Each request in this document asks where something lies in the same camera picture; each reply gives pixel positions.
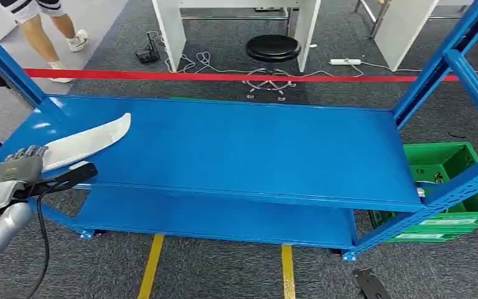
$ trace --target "yellow tape line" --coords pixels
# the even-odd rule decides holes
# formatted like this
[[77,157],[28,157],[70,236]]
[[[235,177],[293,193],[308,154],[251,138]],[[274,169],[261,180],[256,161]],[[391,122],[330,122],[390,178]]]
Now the yellow tape line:
[[146,265],[146,271],[144,272],[144,277],[142,278],[138,299],[149,299],[149,296],[151,296],[151,288],[153,286],[153,280],[155,278],[156,268],[158,266],[158,259],[160,257],[160,251],[162,250],[163,242],[164,235],[155,235],[153,237],[151,251],[149,252],[148,264]]
[[281,262],[283,263],[283,291],[285,299],[296,299],[294,285],[294,265],[292,262],[292,246],[281,246]]

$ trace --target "shelf board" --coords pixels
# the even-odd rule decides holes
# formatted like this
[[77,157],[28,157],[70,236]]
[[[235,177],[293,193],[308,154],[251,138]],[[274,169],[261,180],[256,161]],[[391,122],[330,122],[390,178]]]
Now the shelf board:
[[95,184],[354,209],[422,208],[388,110],[51,99],[63,113],[56,118],[34,112],[0,149],[0,161],[21,147],[42,145],[130,112],[128,134],[88,158],[99,170]]
[[350,249],[353,211],[219,197],[179,197],[152,189],[95,186],[75,226],[272,244]]

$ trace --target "person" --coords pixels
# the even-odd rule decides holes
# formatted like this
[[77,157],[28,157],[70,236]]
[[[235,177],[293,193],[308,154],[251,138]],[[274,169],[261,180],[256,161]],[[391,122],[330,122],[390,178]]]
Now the person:
[[[0,5],[14,16],[28,43],[53,69],[66,68],[43,30],[40,13],[50,16],[56,28],[67,39],[68,47],[72,52],[83,50],[89,42],[89,36],[85,30],[75,32],[74,24],[68,14],[64,13],[60,0],[0,0]],[[51,78],[51,80],[69,83],[74,79]]]

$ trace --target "blue metal shelf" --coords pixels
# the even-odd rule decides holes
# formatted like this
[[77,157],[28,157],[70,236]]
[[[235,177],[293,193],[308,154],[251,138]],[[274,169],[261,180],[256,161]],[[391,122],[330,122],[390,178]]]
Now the blue metal shelf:
[[[475,0],[392,110],[46,95],[0,46],[0,72],[37,107],[0,161],[131,112],[129,133],[88,159],[100,174],[79,215],[45,206],[47,217],[83,237],[162,232],[337,248],[355,260],[478,192],[477,163],[421,202],[398,132],[452,70],[478,107],[464,58],[477,39]],[[352,209],[399,213],[357,239]]]
[[88,158],[100,172],[95,184],[354,209],[417,211],[423,206],[393,115],[386,110],[52,99],[62,107],[60,118],[67,119],[59,123],[33,113],[0,148],[0,161],[23,146],[45,144],[130,112],[128,134]]
[[133,187],[94,187],[75,225],[147,234],[351,249],[350,209],[187,197]]

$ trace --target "white sneaker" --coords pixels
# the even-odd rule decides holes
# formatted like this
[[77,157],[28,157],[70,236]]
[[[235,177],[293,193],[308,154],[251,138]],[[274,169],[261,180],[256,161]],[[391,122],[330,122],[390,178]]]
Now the white sneaker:
[[[56,62],[49,62],[50,67],[52,67],[54,70],[66,70],[67,68],[61,63],[61,61],[56,61]],[[74,78],[49,78],[50,81],[57,82],[57,83],[69,83],[72,82],[76,79]]]
[[81,29],[73,39],[67,39],[67,43],[72,52],[79,52],[89,43],[89,35],[85,30]]
[[49,78],[50,81],[52,82],[57,82],[57,83],[70,83],[76,79],[74,78]]

